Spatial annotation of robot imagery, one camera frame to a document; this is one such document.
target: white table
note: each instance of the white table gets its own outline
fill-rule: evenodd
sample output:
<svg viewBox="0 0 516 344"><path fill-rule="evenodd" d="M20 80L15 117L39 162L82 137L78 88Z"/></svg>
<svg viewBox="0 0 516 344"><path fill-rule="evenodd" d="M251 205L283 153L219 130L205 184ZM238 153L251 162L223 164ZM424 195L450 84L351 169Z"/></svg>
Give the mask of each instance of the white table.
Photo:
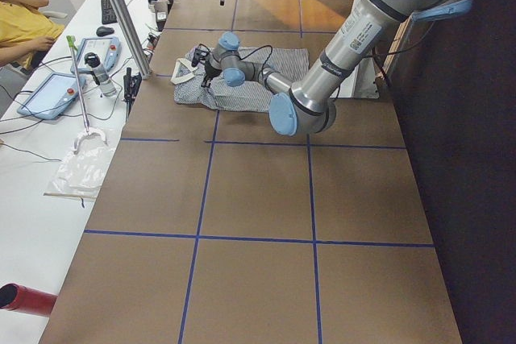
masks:
<svg viewBox="0 0 516 344"><path fill-rule="evenodd" d="M143 42L152 31L151 28L156 28L154 16L148 10L147 0L126 0L126 3L129 1L129 12L139 39ZM77 44L82 38L94 37L101 25L100 14L100 0L86 0L44 62L69 56L67 35L75 35ZM114 67L116 70L131 53L119 25L110 26L122 42L119 61ZM71 64L71 60L66 60L50 66L54 71L69 73ZM138 71L135 62L129 61L114 76L120 85L123 84L123 75L128 66L133 69L133 75ZM35 89L49 72L46 68L37 70L24 89ZM91 77L88 78L89 85L94 85ZM22 94L17 101L23 102L26 98L27 95ZM90 117L91 126L121 130L126 115L123 91L115 98L101 97L100 91L95 90L86 94L85 103L89 113L105 118L110 114L115 99L118 101L112 117L105 122ZM2 119L18 117L18 106L14 102ZM74 115L80 112L77 99L65 113ZM21 118L0 122L0 132L23 128L37 121L35 118ZM80 115L74 118L61 117L56 121L43 121L24 131L0 135L0 139L12 147L30 150L51 159L62 159L82 129ZM118 143L119 138L111 141ZM53 294L60 291L94 203L86 201L83 208L79 200L44 196L57 167L58 163L44 162L33 155L0 147L0 286L17 283ZM47 321L46 317L2 310L0 342L37 343Z"/></svg>

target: black wall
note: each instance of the black wall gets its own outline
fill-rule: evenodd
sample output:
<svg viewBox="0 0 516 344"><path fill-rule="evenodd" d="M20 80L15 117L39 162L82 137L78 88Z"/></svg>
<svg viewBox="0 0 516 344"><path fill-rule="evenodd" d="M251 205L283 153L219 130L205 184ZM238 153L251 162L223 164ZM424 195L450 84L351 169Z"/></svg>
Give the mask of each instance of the black wall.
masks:
<svg viewBox="0 0 516 344"><path fill-rule="evenodd" d="M463 342L516 343L516 0L436 23L391 79Z"/></svg>

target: gray towel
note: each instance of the gray towel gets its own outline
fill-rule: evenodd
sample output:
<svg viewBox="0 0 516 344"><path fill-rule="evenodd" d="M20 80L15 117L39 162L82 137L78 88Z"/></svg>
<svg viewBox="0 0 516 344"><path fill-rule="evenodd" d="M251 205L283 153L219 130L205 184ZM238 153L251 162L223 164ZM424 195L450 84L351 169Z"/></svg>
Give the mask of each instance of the gray towel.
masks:
<svg viewBox="0 0 516 344"><path fill-rule="evenodd" d="M254 49L241 48L239 54L241 57L244 57ZM262 48L246 58L246 60L263 63L269 53L269 48ZM185 58L191 60L193 54L192 50ZM291 81L299 81L308 72L308 51L305 48L274 48L267 64ZM204 75L204 65L199 64L193 79L176 85L174 101L178 104L201 103L213 110L268 111L273 94L258 82L245 81L243 85L232 88L227 86L222 76L220 76L212 80L210 88L202 88L201 83Z"/></svg>

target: light blue joint cover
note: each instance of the light blue joint cover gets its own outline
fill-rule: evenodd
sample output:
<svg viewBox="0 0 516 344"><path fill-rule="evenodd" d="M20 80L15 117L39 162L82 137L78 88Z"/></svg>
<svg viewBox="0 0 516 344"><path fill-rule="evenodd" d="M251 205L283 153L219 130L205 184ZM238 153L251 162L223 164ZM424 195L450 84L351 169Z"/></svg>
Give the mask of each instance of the light blue joint cover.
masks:
<svg viewBox="0 0 516 344"><path fill-rule="evenodd" d="M245 74L239 68L226 68L223 71L223 77L226 84L232 88L241 86L245 81Z"/></svg>
<svg viewBox="0 0 516 344"><path fill-rule="evenodd" d="M473 0L459 0L429 10L414 12L411 16L415 22L432 22L434 20L451 19L467 14L473 6Z"/></svg>
<svg viewBox="0 0 516 344"><path fill-rule="evenodd" d="M294 136L298 131L298 116L292 100L286 93L273 96L268 107L268 118L274 130L280 135Z"/></svg>
<svg viewBox="0 0 516 344"><path fill-rule="evenodd" d="M218 40L218 44L220 44L226 50L238 50L240 46L239 37L232 32L225 32L223 36Z"/></svg>

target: plastic bottle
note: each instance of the plastic bottle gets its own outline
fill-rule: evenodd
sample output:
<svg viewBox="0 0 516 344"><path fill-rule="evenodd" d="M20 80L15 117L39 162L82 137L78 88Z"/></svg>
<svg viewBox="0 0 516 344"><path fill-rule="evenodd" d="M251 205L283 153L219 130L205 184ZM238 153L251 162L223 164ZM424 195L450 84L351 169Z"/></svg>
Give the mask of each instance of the plastic bottle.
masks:
<svg viewBox="0 0 516 344"><path fill-rule="evenodd" d="M113 82L111 82L110 76L107 75L106 69L98 55L94 52L88 52L84 56L84 62L91 69L95 83L100 88L102 95L105 97L114 96L116 94L116 88Z"/></svg>

